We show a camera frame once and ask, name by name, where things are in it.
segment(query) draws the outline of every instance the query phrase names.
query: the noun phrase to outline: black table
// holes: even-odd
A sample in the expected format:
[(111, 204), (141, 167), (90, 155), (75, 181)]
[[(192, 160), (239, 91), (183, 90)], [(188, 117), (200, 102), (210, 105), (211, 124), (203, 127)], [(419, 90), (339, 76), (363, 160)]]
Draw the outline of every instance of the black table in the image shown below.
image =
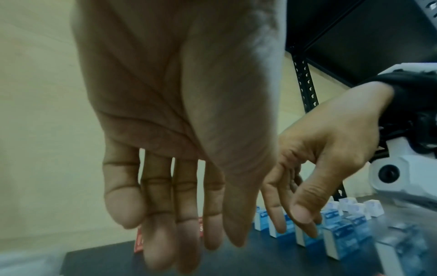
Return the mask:
[[(422, 225), (430, 251), (424, 256), (426, 275), (437, 275), (437, 213), (422, 208), (399, 208), (383, 203), (386, 214), (369, 221), (375, 237), (383, 235), (394, 222), (406, 221)], [(70, 252), (62, 273), (64, 276), (143, 276), (147, 270), (141, 254), (133, 254), (133, 241)], [(293, 276), (375, 276), (382, 272), (373, 239), (366, 240), (361, 250), (342, 261), (330, 259), (323, 243), (308, 248), (296, 245), (294, 235), (278, 239), (268, 231), (251, 231), (247, 245), (238, 249), (225, 241), (216, 252), (204, 251), (200, 267), (193, 275), (293, 275)], [(176, 275), (175, 271), (156, 273)]]

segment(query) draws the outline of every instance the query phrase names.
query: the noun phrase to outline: black metal rack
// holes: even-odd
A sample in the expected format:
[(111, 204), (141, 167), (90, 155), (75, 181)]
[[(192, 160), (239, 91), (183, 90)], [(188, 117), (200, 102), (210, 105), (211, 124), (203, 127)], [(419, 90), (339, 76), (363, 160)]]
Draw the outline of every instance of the black metal rack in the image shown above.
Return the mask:
[(309, 112), (319, 102), (308, 64), (353, 87), (394, 64), (437, 62), (437, 2), (289, 0), (286, 50)]

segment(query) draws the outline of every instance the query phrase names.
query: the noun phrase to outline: fingernail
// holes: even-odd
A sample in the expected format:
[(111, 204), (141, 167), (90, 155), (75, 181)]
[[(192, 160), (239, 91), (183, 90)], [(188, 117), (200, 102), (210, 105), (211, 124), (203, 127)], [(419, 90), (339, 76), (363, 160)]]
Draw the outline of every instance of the fingernail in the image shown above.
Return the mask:
[(291, 207), (291, 214), (295, 220), (302, 224), (310, 223), (313, 220), (310, 211), (301, 205)]

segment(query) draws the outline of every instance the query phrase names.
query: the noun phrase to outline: human hand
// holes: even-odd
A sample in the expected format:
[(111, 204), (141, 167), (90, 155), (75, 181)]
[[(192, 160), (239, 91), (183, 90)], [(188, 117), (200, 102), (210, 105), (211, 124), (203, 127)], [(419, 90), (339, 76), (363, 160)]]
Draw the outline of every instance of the human hand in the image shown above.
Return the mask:
[[(357, 172), (378, 147), (378, 119), (393, 98), (391, 86), (371, 82), (324, 102), (279, 136), (278, 163), (265, 178), (264, 202), (272, 221), (284, 231), (281, 206), (310, 236), (314, 220), (341, 182)], [(310, 161), (315, 169), (301, 183), (288, 175)]]
[(210, 170), (206, 247), (219, 246), (222, 224), (243, 245), (262, 179), (277, 158), (285, 6), (285, 0), (76, 1), (71, 24), (106, 137), (105, 204), (125, 228), (142, 224), (149, 267), (176, 260), (190, 272), (198, 264), (198, 159)]

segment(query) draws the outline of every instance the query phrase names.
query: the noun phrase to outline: white robotic device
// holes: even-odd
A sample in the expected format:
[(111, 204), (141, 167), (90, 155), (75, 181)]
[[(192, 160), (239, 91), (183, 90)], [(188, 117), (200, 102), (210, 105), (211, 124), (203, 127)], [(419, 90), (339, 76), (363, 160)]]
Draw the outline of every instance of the white robotic device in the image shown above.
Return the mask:
[[(382, 73), (395, 70), (437, 72), (437, 63), (403, 63)], [(421, 122), (425, 122), (429, 138), (430, 130), (434, 134), (433, 127), (437, 127), (435, 114), (425, 116)], [(437, 143), (421, 140), (422, 131), (422, 125), (415, 125), (405, 135), (398, 132), (393, 139), (388, 136), (385, 140), (388, 157), (374, 158), (369, 180), (379, 194), (437, 211)]]

